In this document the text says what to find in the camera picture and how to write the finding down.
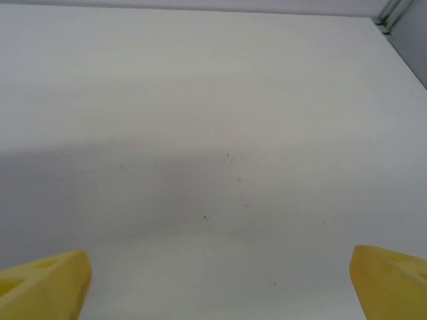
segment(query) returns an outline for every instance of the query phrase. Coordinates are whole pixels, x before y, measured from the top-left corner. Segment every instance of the white wall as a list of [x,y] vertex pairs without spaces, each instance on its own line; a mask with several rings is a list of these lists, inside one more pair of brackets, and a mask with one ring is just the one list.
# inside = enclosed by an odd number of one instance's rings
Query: white wall
[[0,0],[6,3],[198,9],[376,17],[389,0]]
[[416,1],[393,30],[391,42],[427,86],[427,1]]

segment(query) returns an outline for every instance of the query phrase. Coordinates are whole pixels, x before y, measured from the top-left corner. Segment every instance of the white surface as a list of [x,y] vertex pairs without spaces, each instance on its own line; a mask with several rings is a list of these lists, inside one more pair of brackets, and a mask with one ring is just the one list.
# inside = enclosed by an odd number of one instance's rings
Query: white surface
[[0,2],[376,17],[387,5],[388,0],[0,0]]
[[427,1],[416,1],[393,30],[391,42],[427,86]]
[[371,20],[0,24],[0,267],[88,250],[82,319],[363,319],[355,245],[427,256],[427,93]]

